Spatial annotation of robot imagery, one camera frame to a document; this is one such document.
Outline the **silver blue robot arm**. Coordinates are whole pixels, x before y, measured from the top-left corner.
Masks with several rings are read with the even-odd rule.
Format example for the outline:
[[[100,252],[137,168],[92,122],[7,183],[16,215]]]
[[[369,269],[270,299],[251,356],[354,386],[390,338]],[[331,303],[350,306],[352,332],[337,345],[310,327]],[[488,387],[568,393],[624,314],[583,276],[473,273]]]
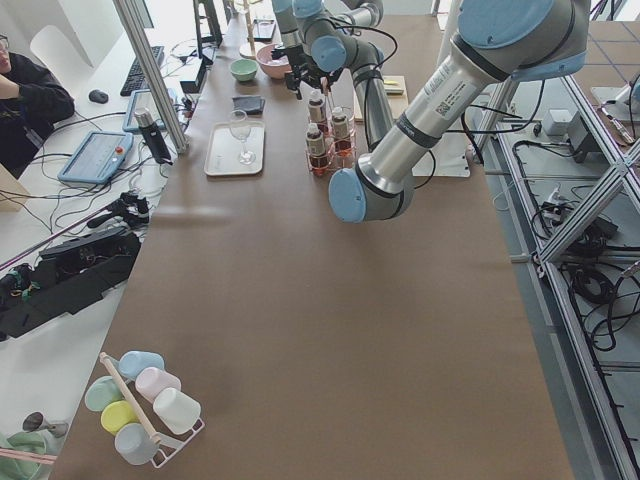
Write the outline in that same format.
[[[321,1],[275,1],[273,12],[297,81],[315,88],[350,71],[370,151],[329,182],[329,202],[344,222],[402,214],[414,189],[413,167],[489,85],[546,80],[577,72],[586,57],[587,1],[464,1],[453,17],[450,53],[394,119],[377,47],[353,34],[375,27],[380,1],[350,1],[332,16]]]

